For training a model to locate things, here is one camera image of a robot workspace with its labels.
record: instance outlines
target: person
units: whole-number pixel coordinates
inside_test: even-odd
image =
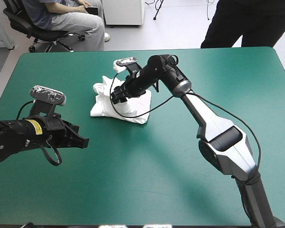
[[[102,51],[110,36],[104,31],[100,0],[22,0],[31,19],[39,28],[85,32],[82,50]],[[98,7],[98,16],[88,14],[86,7]]]
[[[285,0],[219,0],[201,48],[273,47],[285,32]]]

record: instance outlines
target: green table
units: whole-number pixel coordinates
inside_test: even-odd
[[[89,116],[92,86],[102,75],[114,76],[113,60],[135,56],[144,66],[156,54],[177,55],[195,92],[254,129],[264,187],[274,215],[285,222],[285,71],[273,49],[260,47],[23,55],[0,99],[0,120],[15,119],[31,100],[29,90],[43,85],[64,92],[67,104],[56,111],[90,143],[61,149],[58,167],[40,150],[0,163],[0,224],[250,224],[235,181],[201,156],[198,125],[180,99],[152,112],[144,125]],[[170,96],[162,83],[159,94],[151,90],[152,107]]]

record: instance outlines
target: white cloth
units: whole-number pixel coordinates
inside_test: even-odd
[[[148,119],[149,113],[137,118],[124,118],[115,112],[109,100],[109,89],[113,79],[106,76],[102,76],[102,79],[103,83],[96,83],[93,86],[94,91],[98,95],[96,96],[96,104],[90,111],[90,116],[108,116],[120,120],[126,120],[132,123],[144,124]],[[123,82],[124,81],[120,81],[119,79],[115,78],[112,91],[116,86],[120,86]],[[149,111],[150,105],[151,91],[147,90],[145,94],[138,98],[130,98],[127,102],[118,103],[114,106],[116,110],[124,116],[136,116]]]

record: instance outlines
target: hand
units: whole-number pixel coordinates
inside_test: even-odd
[[[80,6],[75,7],[75,8],[76,8],[76,12],[79,12],[79,13],[88,13],[88,12],[85,10],[84,5],[80,5]]]
[[[77,0],[77,3],[83,5],[85,8],[87,8],[88,6],[92,6],[91,3],[87,0]]]

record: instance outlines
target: robotic arm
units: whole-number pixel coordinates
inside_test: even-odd
[[[177,67],[176,56],[151,56],[144,68],[134,58],[122,59],[116,64],[127,69],[130,75],[111,93],[114,104],[139,97],[152,85],[158,91],[158,81],[161,80],[173,96],[184,102],[197,121],[198,146],[204,158],[223,174],[235,178],[252,226],[285,228],[285,223],[271,212],[247,135],[231,120],[217,116],[193,93],[191,82]]]
[[[35,100],[27,118],[0,121],[0,162],[20,151],[41,148],[46,159],[58,166],[62,159],[57,148],[88,146],[89,139],[78,134],[79,127],[54,112],[56,105],[66,103],[62,92],[36,85],[30,95]],[[58,162],[50,157],[46,147],[54,151]]]

